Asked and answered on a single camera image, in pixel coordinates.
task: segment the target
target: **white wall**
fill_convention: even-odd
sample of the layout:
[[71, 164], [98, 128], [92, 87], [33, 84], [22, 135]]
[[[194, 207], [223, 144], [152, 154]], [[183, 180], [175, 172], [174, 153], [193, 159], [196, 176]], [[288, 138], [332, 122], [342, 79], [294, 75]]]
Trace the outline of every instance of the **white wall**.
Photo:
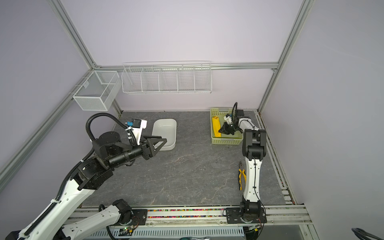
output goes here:
[[271, 69], [214, 70], [212, 93], [127, 95], [116, 99], [124, 111], [202, 110], [212, 107], [256, 109], [272, 77]]
[[98, 65], [278, 61], [302, 0], [63, 0]]
[[[0, 166], [88, 70], [45, 0], [0, 3]], [[74, 102], [0, 193], [0, 238], [27, 226], [55, 197], [62, 179], [91, 148]], [[98, 136], [113, 121], [96, 119]]]
[[384, 237], [384, 2], [316, 0], [262, 112], [320, 239]]

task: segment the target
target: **green plastic basket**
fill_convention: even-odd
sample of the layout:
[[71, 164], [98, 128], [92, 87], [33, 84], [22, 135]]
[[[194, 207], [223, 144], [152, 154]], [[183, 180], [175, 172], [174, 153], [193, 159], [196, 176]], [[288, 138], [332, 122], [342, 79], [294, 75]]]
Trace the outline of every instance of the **green plastic basket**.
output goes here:
[[212, 118], [218, 116], [220, 126], [223, 126], [224, 116], [232, 113], [232, 108], [211, 108], [211, 138], [212, 144], [226, 144], [226, 145], [239, 145], [243, 140], [243, 134], [240, 131], [236, 131], [235, 135], [221, 134], [221, 137], [215, 137], [214, 129], [212, 127]]

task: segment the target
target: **white mesh basket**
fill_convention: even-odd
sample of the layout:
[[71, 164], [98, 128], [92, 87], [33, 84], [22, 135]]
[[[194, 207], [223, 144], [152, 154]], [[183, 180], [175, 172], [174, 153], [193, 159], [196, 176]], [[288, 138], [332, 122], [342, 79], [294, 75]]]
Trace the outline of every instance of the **white mesh basket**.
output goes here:
[[73, 98], [82, 110], [108, 111], [120, 88], [117, 71], [93, 71]]
[[146, 66], [125, 64], [121, 80], [122, 90], [127, 94], [212, 92], [210, 63]]

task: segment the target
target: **yellow pliers handle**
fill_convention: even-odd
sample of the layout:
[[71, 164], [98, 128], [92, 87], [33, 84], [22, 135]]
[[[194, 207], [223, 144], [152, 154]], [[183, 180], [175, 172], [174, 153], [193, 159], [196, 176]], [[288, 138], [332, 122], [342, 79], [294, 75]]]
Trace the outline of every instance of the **yellow pliers handle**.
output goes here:
[[243, 177], [244, 177], [244, 180], [245, 180], [245, 183], [247, 183], [247, 176], [245, 175], [245, 169], [241, 170], [239, 168], [239, 190], [243, 190], [243, 185], [241, 183], [241, 175], [243, 174]]

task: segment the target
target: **pliers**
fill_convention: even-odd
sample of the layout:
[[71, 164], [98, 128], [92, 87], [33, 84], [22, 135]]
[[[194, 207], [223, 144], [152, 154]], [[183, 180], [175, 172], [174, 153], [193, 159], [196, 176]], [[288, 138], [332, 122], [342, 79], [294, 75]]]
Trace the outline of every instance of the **pliers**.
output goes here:
[[245, 169], [243, 168], [243, 164], [239, 162], [239, 190], [243, 190], [243, 186], [241, 183], [241, 175], [243, 174], [245, 183], [247, 183], [247, 176], [245, 175]]

